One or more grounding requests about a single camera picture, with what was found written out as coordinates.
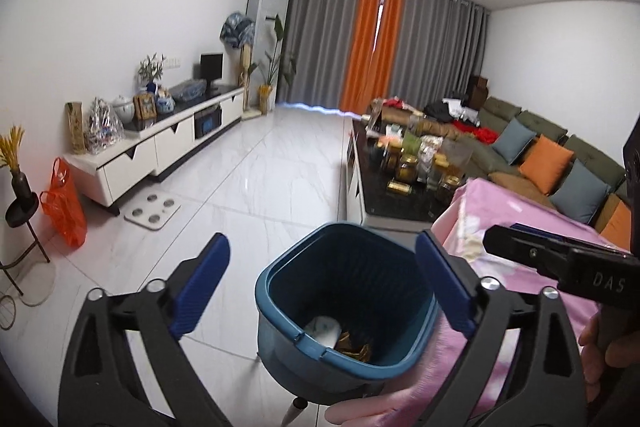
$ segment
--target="red plastic bag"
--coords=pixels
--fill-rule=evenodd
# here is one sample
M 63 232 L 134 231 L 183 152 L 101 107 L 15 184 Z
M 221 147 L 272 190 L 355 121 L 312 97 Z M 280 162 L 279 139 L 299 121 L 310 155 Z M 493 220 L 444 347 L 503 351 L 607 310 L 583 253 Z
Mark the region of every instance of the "red plastic bag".
M 86 219 L 71 177 L 69 165 L 62 159 L 53 162 L 49 190 L 40 193 L 42 209 L 53 226 L 73 248 L 82 247 L 86 239 Z

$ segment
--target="black side table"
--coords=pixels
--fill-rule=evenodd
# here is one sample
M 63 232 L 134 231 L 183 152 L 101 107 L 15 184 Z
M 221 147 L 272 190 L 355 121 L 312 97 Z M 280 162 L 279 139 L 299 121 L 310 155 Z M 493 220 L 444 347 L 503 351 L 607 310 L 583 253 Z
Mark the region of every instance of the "black side table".
M 47 253 L 44 251 L 44 248 L 42 247 L 40 240 L 38 239 L 38 236 L 33 231 L 33 227 L 31 226 L 31 223 L 29 222 L 31 217 L 33 217 L 33 215 L 36 213 L 36 210 L 38 209 L 39 206 L 40 206 L 40 200 L 38 199 L 38 195 L 35 192 L 32 192 L 31 206 L 28 210 L 23 210 L 22 207 L 20 206 L 20 203 L 18 203 L 18 200 L 15 200 L 12 204 L 9 205 L 9 208 L 6 210 L 6 214 L 4 214 L 4 219 L 6 219 L 7 224 L 12 229 L 21 227 L 26 223 L 34 239 L 30 247 L 27 248 L 27 250 L 25 250 L 24 253 L 21 254 L 20 257 L 18 257 L 18 259 L 16 259 L 15 261 L 9 264 L 0 263 L 0 270 L 4 271 L 4 274 L 7 277 L 9 277 L 11 284 L 15 286 L 15 288 L 18 290 L 21 296 L 23 296 L 24 293 L 22 293 L 22 290 L 20 290 L 20 287 L 15 283 L 14 278 L 11 277 L 11 275 L 9 275 L 9 272 L 7 270 L 20 264 L 21 261 L 23 261 L 24 258 L 27 257 L 27 255 L 30 253 L 31 250 L 33 250 L 33 247 L 35 247 L 36 245 L 38 245 L 38 247 L 40 248 L 40 251 L 42 252 L 44 258 L 47 260 L 47 263 L 51 262 L 51 260 L 47 256 Z

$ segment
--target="black countertop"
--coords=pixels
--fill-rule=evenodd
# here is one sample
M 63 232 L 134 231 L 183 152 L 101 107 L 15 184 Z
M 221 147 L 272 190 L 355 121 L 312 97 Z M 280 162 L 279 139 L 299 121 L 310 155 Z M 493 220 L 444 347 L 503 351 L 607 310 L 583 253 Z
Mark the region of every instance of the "black countertop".
M 129 123 L 124 124 L 124 129 L 132 132 L 144 131 L 155 123 L 166 120 L 167 118 L 171 118 L 172 116 L 190 109 L 191 107 L 195 107 L 202 102 L 207 102 L 207 100 L 212 100 L 214 98 L 222 96 L 223 94 L 227 94 L 228 92 L 235 91 L 236 89 L 239 89 L 239 87 L 240 86 L 211 86 L 211 91 L 206 92 L 202 96 L 194 98 L 189 102 L 176 102 L 175 108 L 171 112 L 168 112 L 166 114 L 158 114 L 158 116 L 156 116 L 155 118 L 150 118 L 148 120 L 137 120 L 136 118 L 134 118 Z
M 360 162 L 361 189 L 367 214 L 433 223 L 446 210 L 448 205 L 438 201 L 434 192 L 426 190 L 422 184 L 414 184 L 414 190 L 407 196 L 387 190 L 386 184 L 393 176 L 370 165 L 369 152 L 376 140 L 367 139 L 366 128 L 358 120 L 353 120 L 353 136 Z

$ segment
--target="pink blanket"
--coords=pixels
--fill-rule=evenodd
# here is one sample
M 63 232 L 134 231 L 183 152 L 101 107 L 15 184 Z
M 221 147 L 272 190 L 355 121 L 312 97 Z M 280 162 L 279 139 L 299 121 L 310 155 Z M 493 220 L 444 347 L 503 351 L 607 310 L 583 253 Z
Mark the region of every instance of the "pink blanket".
M 486 229 L 513 223 L 607 245 L 595 230 L 480 179 L 469 181 L 457 191 L 453 203 L 431 230 L 450 254 L 466 258 L 480 277 L 491 275 L 510 290 L 533 294 L 544 286 L 556 286 L 555 281 L 541 277 L 533 269 L 484 251 L 482 238 Z M 596 305 L 567 294 L 562 294 L 562 299 L 577 336 L 596 312 Z M 476 413 L 494 405 L 517 340 L 517 331 L 507 332 Z M 447 378 L 464 345 L 464 336 L 453 331 L 441 316 L 420 362 L 411 371 L 388 383 L 380 396 L 337 403 L 327 409 L 324 417 L 344 427 L 412 426 Z

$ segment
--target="orange pillow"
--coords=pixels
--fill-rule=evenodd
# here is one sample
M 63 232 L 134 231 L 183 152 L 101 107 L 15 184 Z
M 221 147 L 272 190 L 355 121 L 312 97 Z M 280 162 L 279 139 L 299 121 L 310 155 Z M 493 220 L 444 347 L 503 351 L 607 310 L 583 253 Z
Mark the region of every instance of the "orange pillow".
M 531 154 L 520 166 L 520 174 L 528 178 L 545 196 L 553 191 L 574 153 L 546 136 L 531 148 Z
M 620 201 L 600 235 L 618 248 L 631 248 L 631 210 L 625 203 Z

